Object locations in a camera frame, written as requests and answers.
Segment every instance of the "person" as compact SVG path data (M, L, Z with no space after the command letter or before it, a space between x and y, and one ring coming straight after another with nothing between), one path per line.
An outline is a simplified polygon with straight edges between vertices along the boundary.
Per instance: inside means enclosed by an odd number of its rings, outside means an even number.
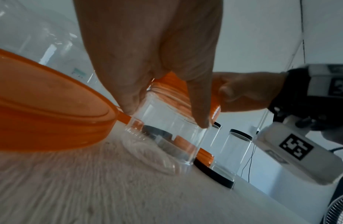
M74 5L97 76L129 115L149 82L170 71L186 81L192 115L202 128L209 126L212 88L219 91L222 112L257 110L270 106L286 80L286 73L212 72L222 0L74 0Z

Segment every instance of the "jar with orange lid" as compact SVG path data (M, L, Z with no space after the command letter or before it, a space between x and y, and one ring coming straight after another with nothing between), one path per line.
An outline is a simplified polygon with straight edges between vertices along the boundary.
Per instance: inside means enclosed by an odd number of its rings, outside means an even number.
M215 121L220 111L217 97L212 95L210 119ZM207 131L191 115L186 82L171 72L152 81L121 142L147 165L164 173L181 174L193 164Z

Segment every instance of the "black cable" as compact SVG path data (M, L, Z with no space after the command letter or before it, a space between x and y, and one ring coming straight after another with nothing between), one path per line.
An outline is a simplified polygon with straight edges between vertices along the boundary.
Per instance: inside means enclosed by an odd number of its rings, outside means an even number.
M256 150L256 147L255 147L255 145L254 145L254 147L253 147L253 153L252 153L252 156L250 157L250 165L249 165L249 173L248 173L248 183L250 183L250 169L251 169L251 167L252 167L252 162L253 162L253 155L254 155L254 153L255 153L255 150Z
M240 177L242 177L243 176L243 171L244 171L244 169L246 168L246 166L248 165L248 163L250 162L250 159L252 158L252 156L248 159L248 161L246 162L246 164L245 164L245 166L243 167L243 169L242 169L242 173L240 174Z
M335 149L330 149L329 151L331 151L331 152L336 152L336 151L342 150L342 149L343 149L343 146L342 146L342 147L335 148Z

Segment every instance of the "wood grain surface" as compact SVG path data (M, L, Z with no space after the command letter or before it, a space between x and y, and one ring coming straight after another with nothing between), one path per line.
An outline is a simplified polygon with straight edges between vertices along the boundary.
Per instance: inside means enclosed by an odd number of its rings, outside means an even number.
M304 224L243 179L229 190L196 167L168 176L120 144L123 124L86 149L0 152L0 224Z

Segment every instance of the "fan grille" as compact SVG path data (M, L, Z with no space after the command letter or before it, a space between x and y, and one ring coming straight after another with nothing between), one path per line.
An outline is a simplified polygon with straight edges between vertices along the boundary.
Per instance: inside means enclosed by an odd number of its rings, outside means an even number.
M330 204L324 224L343 224L343 196Z

